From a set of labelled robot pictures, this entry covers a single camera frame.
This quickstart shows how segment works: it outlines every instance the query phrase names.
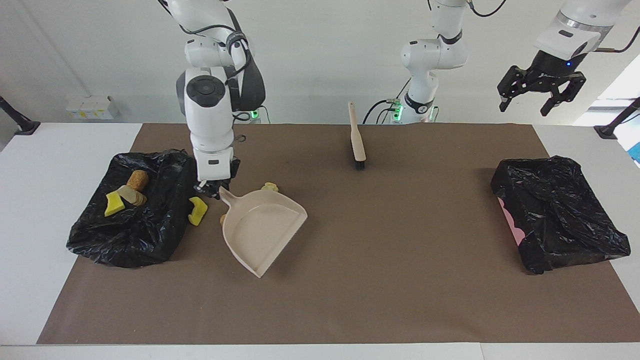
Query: dustpan handle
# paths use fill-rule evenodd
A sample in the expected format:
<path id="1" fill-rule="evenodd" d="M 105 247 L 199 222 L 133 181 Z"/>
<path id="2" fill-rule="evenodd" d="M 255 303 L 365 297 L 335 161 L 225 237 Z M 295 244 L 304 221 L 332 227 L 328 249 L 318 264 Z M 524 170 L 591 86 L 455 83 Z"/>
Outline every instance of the dustpan handle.
<path id="1" fill-rule="evenodd" d="M 229 207 L 232 207 L 238 201 L 238 199 L 240 199 L 239 197 L 236 197 L 229 190 L 223 188 L 222 186 L 220 187 L 219 191 L 220 191 L 220 199 Z"/>

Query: pink object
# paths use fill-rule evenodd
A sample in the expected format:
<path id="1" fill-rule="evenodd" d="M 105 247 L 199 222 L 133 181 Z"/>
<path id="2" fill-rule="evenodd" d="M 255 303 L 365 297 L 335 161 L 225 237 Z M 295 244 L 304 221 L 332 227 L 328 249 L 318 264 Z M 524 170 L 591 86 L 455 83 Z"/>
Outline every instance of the pink object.
<path id="1" fill-rule="evenodd" d="M 498 201 L 500 202 L 500 206 L 502 207 L 502 211 L 504 212 L 504 217 L 507 218 L 507 223 L 509 223 L 509 227 L 511 228 L 511 233 L 513 233 L 513 238 L 516 240 L 516 244 L 520 246 L 520 243 L 522 243 L 522 240 L 524 240 L 525 238 L 524 231 L 516 227 L 513 221 L 513 217 L 507 211 L 507 209 L 504 208 L 504 201 L 502 201 L 502 199 L 500 198 L 498 198 Z"/>

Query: blue object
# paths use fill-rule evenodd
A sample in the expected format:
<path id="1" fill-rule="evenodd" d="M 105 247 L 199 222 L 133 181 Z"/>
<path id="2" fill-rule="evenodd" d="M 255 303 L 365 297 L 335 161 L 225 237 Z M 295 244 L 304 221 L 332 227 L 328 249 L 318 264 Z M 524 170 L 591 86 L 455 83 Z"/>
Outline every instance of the blue object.
<path id="1" fill-rule="evenodd" d="M 629 149 L 628 153 L 629 155 L 631 155 L 633 160 L 636 160 L 637 162 L 640 163 L 640 142 L 637 143 L 635 146 L 633 146 L 631 149 Z"/>

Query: black plastic bag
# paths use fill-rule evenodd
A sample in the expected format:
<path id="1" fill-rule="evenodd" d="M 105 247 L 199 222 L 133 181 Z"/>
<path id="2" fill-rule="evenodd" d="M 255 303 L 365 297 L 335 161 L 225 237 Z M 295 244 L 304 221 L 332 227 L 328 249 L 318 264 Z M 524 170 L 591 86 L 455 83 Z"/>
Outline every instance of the black plastic bag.
<path id="1" fill-rule="evenodd" d="M 106 195 L 127 183 L 134 170 L 145 170 L 149 183 L 144 206 L 104 217 Z M 184 151 L 114 156 L 106 175 L 80 219 L 71 228 L 67 248 L 96 263 L 134 268 L 163 263 L 177 248 L 193 209 L 195 162 Z"/>
<path id="2" fill-rule="evenodd" d="M 503 160 L 491 187 L 524 232 L 518 250 L 535 274 L 631 254 L 627 235 L 616 230 L 571 159 Z"/>

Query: white table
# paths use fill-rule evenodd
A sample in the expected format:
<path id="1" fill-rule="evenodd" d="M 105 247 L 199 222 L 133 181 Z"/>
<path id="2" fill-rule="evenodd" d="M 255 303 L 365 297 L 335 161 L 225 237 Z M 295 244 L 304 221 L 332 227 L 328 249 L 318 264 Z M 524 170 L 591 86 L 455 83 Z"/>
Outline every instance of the white table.
<path id="1" fill-rule="evenodd" d="M 578 161 L 616 227 L 640 249 L 638 169 L 615 141 L 588 127 L 536 126 L 551 154 Z M 42 124 L 0 152 L 0 359 L 637 359 L 634 344 L 404 344 L 259 346 L 34 346 L 76 256 L 71 225 L 114 154 L 128 152 L 139 124 Z M 640 255 L 613 261 L 640 308 Z"/>

